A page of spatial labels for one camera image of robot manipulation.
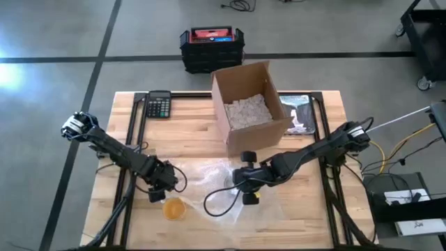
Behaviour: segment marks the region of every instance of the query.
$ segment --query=blue label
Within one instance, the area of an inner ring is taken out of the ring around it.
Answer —
[[[216,38],[215,41],[217,42],[232,41],[232,38]]]

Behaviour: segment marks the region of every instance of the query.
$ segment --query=electronic equipment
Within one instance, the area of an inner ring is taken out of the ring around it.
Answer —
[[[150,91],[148,93],[148,118],[166,119],[170,117],[172,94],[170,91]]]
[[[243,32],[231,26],[192,28],[180,36],[181,57],[189,73],[239,66],[244,46]]]

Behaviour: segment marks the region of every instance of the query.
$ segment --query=concrete floor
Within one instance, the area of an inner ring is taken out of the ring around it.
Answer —
[[[245,32],[246,53],[405,52],[407,37],[394,29],[411,0],[308,0],[283,4],[258,0],[253,13],[220,9],[228,1],[123,0],[107,56],[177,55],[178,36],[191,26],[232,25]],[[437,2],[443,8],[446,1]],[[97,56],[109,21],[111,0],[0,1],[0,60],[17,57]],[[432,8],[422,1],[422,8]],[[60,127],[79,110],[92,63],[0,63],[0,250],[37,250],[49,216],[69,143]],[[281,90],[340,90],[347,117],[375,123],[445,98],[446,86],[418,91],[417,59],[274,59],[272,78]],[[107,125],[115,91],[209,90],[209,75],[190,75],[181,61],[104,63],[90,112]],[[371,136],[385,151],[429,122],[418,114]],[[433,129],[402,154],[424,146]],[[432,193],[446,192],[443,142],[411,158],[396,173],[422,172]],[[98,161],[80,147],[52,250],[78,245]],[[370,148],[364,163],[379,160]],[[381,239],[389,247],[441,250],[436,237]]]

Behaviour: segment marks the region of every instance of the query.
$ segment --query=wooden tabletop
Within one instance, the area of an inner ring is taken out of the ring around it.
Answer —
[[[322,91],[322,93],[329,126],[333,131],[346,121],[341,94],[338,91]],[[133,92],[115,94],[107,133],[120,142],[124,142],[127,135],[133,95]],[[316,115],[319,115],[318,107],[316,107]],[[136,142],[137,126],[134,131],[133,142]],[[228,165],[233,168],[243,166],[239,158],[228,159],[226,156],[223,141],[215,124],[211,99],[173,99],[170,119],[147,120],[144,141],[148,142],[148,148],[144,153],[156,153],[161,160],[170,160],[171,163],[183,169],[192,181],[202,178],[199,177],[203,175],[201,171],[210,165]],[[295,151],[313,142],[313,136],[284,136],[278,145],[257,151],[257,158],[263,160],[279,152]],[[351,159],[347,162],[349,167],[360,174],[356,162]],[[101,160],[100,166],[108,163],[110,160]],[[110,216],[118,174],[118,167],[110,167],[97,174],[82,244],[88,243],[91,240],[90,236],[94,236]],[[371,238],[374,224],[361,183],[347,169],[341,171],[341,182],[350,216],[365,235]],[[138,184],[147,188],[140,179]],[[137,190],[134,196],[127,248],[332,247],[317,160],[301,166],[289,182],[263,189],[267,190],[263,192],[265,196],[261,197],[262,206],[256,209],[252,208],[255,206],[246,206],[240,214],[241,217],[234,224],[218,222],[216,219],[204,216],[202,208],[189,205],[182,220],[166,220],[162,214],[162,204],[150,203],[148,196]],[[200,190],[197,183],[194,185],[193,182],[187,190],[186,197],[201,196],[200,192],[203,192],[203,189]],[[337,222],[339,235],[343,240],[338,215]],[[121,230],[118,228],[116,240],[119,240],[120,233]]]

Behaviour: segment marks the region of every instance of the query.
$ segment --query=cart wheel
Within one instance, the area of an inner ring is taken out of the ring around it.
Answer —
[[[417,87],[420,91],[427,91],[433,86],[432,81],[427,80],[426,77],[420,78],[417,83]]]
[[[397,27],[397,30],[395,31],[395,36],[399,38],[400,36],[404,35],[406,33],[406,30],[404,29],[402,24],[399,24]]]

